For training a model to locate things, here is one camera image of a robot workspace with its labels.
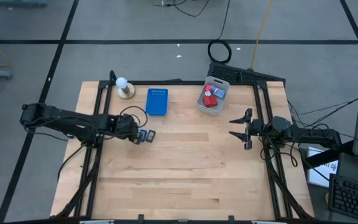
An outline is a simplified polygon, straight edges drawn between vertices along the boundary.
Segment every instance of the paper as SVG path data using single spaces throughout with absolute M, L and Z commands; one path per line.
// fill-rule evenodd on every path
M 322 152 L 320 149 L 315 149 L 313 147 L 309 147 L 310 150 L 308 151 L 309 156 L 313 156 L 316 154 L 319 154 Z M 321 165 L 319 167 L 316 167 L 316 170 L 318 170 L 321 174 L 323 174 L 325 177 L 329 178 L 329 174 L 336 174 L 336 169 L 338 167 L 338 161 L 333 161 L 328 164 Z M 313 169 L 308 170 L 308 182 L 316 185 L 320 185 L 323 187 L 329 187 L 329 182 L 321 177 L 316 171 Z

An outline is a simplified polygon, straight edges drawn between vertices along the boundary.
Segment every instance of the lamp base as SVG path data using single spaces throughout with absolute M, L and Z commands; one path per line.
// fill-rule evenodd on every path
M 127 87 L 129 89 L 128 93 L 124 93 L 122 89 L 118 89 L 118 95 L 122 98 L 122 99 L 129 99 L 131 97 L 133 97 L 135 95 L 135 87 L 128 83 Z

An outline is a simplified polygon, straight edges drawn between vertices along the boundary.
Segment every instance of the gray floor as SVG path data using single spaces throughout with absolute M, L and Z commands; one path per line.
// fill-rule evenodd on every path
M 0 39 L 58 40 L 72 2 L 51 0 L 39 9 L 0 7 Z M 269 1 L 231 2 L 223 38 L 256 38 Z M 196 12 L 203 3 L 189 2 L 183 9 Z M 347 3 L 358 25 L 358 1 Z M 150 1 L 80 0 L 68 39 L 213 39 L 220 33 L 225 9 L 226 1 L 211 0 L 201 16 L 190 18 L 172 7 L 152 7 Z M 262 38 L 356 40 L 338 0 L 275 1 Z M 57 45 L 0 47 L 12 58 L 14 71 L 12 80 L 0 80 L 1 205 L 25 138 L 19 124 L 21 105 L 38 100 Z M 209 66 L 206 48 L 206 44 L 65 45 L 47 103 L 75 109 L 81 82 L 107 79 L 110 69 L 130 80 L 202 80 Z M 253 48 L 232 44 L 229 65 L 248 68 Z M 226 52 L 214 46 L 213 54 L 224 58 Z M 254 70 L 286 78 L 288 98 L 300 113 L 358 97 L 358 45 L 260 45 Z M 305 116 L 304 122 L 323 114 Z M 354 103 L 324 122 L 353 135 L 356 114 Z M 43 136 L 34 138 L 6 221 L 48 217 L 65 145 Z

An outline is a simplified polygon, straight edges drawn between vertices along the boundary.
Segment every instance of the white ball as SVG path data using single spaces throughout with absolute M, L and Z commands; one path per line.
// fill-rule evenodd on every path
M 128 81 L 124 77 L 119 77 L 116 80 L 116 85 L 118 88 L 125 88 L 128 84 Z

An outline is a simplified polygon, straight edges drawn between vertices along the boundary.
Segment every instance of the keyboard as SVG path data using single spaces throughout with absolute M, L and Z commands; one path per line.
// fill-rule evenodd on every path
M 214 62 L 210 63 L 207 76 L 216 77 L 229 83 L 241 81 L 280 81 L 285 85 L 284 78 L 278 78 L 271 75 L 254 72 L 252 70 L 245 70 Z
M 358 181 L 331 174 L 329 209 L 358 218 Z

